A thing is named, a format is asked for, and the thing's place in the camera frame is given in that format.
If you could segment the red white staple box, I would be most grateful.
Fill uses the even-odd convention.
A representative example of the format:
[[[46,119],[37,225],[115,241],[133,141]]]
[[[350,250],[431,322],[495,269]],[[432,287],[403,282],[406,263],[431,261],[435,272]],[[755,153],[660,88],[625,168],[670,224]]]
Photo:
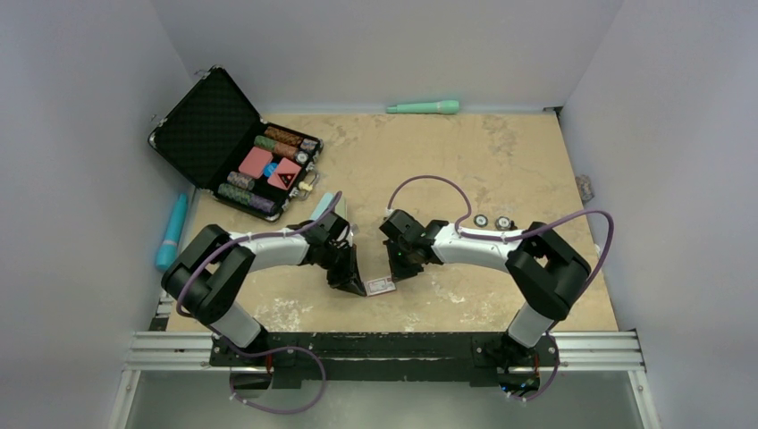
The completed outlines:
[[[374,279],[365,283],[366,295],[373,297],[384,293],[396,291],[396,285],[391,277]]]

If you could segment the light blue stapler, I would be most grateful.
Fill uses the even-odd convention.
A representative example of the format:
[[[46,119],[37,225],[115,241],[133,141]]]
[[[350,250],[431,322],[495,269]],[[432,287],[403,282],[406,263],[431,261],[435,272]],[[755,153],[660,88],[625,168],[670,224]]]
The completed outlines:
[[[328,208],[328,206],[332,203],[334,199],[334,194],[331,192],[325,192],[319,202],[317,203],[316,207],[314,208],[313,212],[309,216],[310,220],[316,220],[318,219],[324,211]]]

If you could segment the green stapler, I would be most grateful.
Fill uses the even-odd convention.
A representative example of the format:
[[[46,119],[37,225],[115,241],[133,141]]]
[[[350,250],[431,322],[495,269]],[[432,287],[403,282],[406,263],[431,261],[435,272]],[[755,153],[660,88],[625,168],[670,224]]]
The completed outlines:
[[[348,217],[348,209],[347,209],[347,200],[345,198],[342,198],[337,206],[335,207],[335,213],[339,215],[341,218],[345,219],[346,221],[349,220]]]

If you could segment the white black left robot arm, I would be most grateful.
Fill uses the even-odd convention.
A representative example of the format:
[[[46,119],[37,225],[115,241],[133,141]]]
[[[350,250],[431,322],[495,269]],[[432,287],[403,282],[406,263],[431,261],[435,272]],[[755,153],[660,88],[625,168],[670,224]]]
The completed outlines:
[[[246,366],[266,353],[266,328],[237,301],[249,273],[276,266],[317,265],[336,290],[365,297],[349,222],[333,211],[280,231],[234,235],[209,224],[176,257],[161,287],[189,317],[232,343]]]

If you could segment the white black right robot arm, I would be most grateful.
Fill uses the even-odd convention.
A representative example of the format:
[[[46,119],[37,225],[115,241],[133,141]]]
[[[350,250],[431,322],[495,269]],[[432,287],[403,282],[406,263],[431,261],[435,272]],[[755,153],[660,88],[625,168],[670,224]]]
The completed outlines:
[[[441,220],[423,225],[395,210],[379,229],[396,282],[430,264],[474,265],[508,274],[525,300],[501,341],[504,357],[515,364],[532,357],[538,341],[567,318],[592,273],[588,262],[546,223],[476,233]]]

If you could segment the grey poker chip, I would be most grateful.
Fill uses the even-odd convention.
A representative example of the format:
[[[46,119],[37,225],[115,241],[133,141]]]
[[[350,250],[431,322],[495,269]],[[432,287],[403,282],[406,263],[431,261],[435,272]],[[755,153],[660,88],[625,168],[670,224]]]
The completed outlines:
[[[489,219],[484,214],[476,214],[473,223],[477,228],[485,228],[489,224]]]

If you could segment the silver poker chip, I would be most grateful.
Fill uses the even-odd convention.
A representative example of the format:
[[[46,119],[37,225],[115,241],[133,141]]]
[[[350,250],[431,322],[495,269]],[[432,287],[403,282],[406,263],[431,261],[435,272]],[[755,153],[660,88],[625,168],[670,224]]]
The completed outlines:
[[[514,223],[508,216],[499,216],[495,220],[494,226],[498,231],[511,231]]]

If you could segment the red triangle card deck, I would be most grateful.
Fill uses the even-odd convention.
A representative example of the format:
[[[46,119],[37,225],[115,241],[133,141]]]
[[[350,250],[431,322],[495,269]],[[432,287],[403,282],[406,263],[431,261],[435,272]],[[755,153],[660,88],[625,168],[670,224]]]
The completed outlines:
[[[288,158],[282,158],[270,172],[267,183],[277,189],[289,190],[298,178],[301,166]]]

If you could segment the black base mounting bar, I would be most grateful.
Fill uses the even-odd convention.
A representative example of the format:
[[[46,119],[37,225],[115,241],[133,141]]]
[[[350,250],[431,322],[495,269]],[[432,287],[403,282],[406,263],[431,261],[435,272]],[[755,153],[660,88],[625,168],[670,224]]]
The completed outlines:
[[[531,349],[503,332],[270,332],[262,348],[236,351],[214,339],[212,367],[258,368],[275,389],[305,381],[467,383],[529,396],[547,381],[560,355],[543,336]]]

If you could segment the pink card deck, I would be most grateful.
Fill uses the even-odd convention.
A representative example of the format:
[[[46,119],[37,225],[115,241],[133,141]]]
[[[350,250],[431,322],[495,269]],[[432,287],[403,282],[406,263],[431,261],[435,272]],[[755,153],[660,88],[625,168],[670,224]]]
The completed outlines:
[[[241,161],[238,172],[254,179],[260,178],[264,169],[273,161],[274,155],[261,147],[253,147]]]

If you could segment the teal green handheld massager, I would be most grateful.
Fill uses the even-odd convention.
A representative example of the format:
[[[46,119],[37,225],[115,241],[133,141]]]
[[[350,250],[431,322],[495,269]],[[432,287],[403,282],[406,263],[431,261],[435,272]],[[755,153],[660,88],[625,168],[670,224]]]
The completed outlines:
[[[457,100],[409,103],[390,105],[385,108],[387,114],[457,114],[460,110]]]

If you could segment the blue handheld massager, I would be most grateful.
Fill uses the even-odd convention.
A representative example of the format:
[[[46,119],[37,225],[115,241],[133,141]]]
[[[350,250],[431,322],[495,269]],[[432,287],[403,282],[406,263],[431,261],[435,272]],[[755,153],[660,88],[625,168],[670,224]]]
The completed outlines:
[[[186,194],[180,194],[168,220],[164,239],[156,253],[155,266],[160,272],[165,272],[177,257],[179,242],[183,232],[188,208],[188,196]]]

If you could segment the black poker chip case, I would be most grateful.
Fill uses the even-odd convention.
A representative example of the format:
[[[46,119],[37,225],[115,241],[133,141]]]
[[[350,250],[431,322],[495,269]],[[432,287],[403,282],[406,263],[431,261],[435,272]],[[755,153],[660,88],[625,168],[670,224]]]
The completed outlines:
[[[196,188],[268,222],[277,221],[293,200],[308,197],[317,182],[316,161],[324,149],[318,137],[265,120],[221,65],[201,73],[157,124],[148,143]],[[274,155],[258,179],[238,172],[253,147]],[[282,158],[302,168],[289,190],[267,183]]]

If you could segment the aluminium frame rail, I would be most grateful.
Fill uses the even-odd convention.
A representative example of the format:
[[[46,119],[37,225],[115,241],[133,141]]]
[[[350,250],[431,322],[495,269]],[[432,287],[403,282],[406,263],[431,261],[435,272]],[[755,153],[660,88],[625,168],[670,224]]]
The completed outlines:
[[[126,358],[109,426],[127,425],[140,377],[149,372],[261,374],[274,387],[306,380],[466,382],[532,400],[561,372],[624,373],[645,428],[657,428],[634,332],[556,332],[526,348],[500,332],[272,332],[239,352],[211,333],[138,332]]]

